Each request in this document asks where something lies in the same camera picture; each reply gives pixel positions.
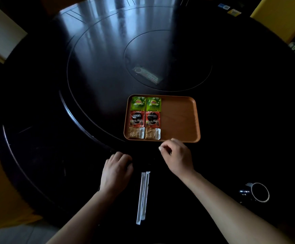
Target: green packet on table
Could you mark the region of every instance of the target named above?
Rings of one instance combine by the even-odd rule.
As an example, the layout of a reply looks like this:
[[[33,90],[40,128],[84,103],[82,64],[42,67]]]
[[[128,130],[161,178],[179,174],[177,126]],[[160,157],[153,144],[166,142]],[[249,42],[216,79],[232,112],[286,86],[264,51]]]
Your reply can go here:
[[[134,96],[131,99],[130,110],[145,111],[146,97]]]
[[[161,98],[156,98],[156,97],[147,98],[146,111],[161,112]]]

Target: tray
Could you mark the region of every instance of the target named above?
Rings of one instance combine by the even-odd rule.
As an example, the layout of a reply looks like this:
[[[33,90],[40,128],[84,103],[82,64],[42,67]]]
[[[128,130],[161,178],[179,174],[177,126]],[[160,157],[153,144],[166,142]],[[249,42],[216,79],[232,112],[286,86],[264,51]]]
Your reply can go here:
[[[130,104],[134,96],[158,97],[162,99],[160,114],[161,139],[130,139],[128,136]],[[133,94],[127,101],[124,136],[135,141],[165,141],[175,138],[184,143],[196,143],[201,139],[196,102],[191,97]]]

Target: black mug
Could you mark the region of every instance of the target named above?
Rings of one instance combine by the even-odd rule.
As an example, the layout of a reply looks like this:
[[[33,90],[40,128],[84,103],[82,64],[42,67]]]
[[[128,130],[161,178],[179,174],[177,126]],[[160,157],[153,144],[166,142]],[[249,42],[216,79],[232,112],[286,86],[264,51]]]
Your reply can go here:
[[[239,190],[239,193],[242,198],[247,199],[249,202],[256,201],[266,203],[270,199],[270,192],[268,191],[267,187],[259,182],[247,183],[243,189]]]

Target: glossy tabletop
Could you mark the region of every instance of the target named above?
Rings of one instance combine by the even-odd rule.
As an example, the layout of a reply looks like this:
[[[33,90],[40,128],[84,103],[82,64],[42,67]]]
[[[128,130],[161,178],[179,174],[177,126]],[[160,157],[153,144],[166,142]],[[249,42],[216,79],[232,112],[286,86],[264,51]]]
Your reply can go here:
[[[135,172],[101,235],[110,226],[146,234],[135,219],[140,173],[150,170],[144,228],[160,237],[153,241],[171,239],[165,219],[173,229],[222,238],[166,168],[160,143],[125,139],[132,94],[193,97],[201,129],[201,140],[188,144],[195,168],[238,201],[246,183],[266,184],[271,201],[250,208],[274,224],[295,207],[295,55],[248,16],[204,0],[88,0],[21,41],[4,73],[0,160],[24,199],[53,223],[84,205],[104,161],[122,151],[133,156]]]

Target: hand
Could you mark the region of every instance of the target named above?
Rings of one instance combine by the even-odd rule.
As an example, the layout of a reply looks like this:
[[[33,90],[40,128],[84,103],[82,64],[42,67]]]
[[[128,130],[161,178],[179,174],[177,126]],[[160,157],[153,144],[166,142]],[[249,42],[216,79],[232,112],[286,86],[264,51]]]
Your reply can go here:
[[[183,177],[189,176],[194,172],[190,150],[180,140],[174,138],[166,140],[161,144],[159,150],[169,169],[179,179],[182,180]]]
[[[101,176],[101,192],[115,198],[126,188],[134,170],[132,163],[126,167],[127,162],[131,160],[131,156],[119,151],[106,160]]]

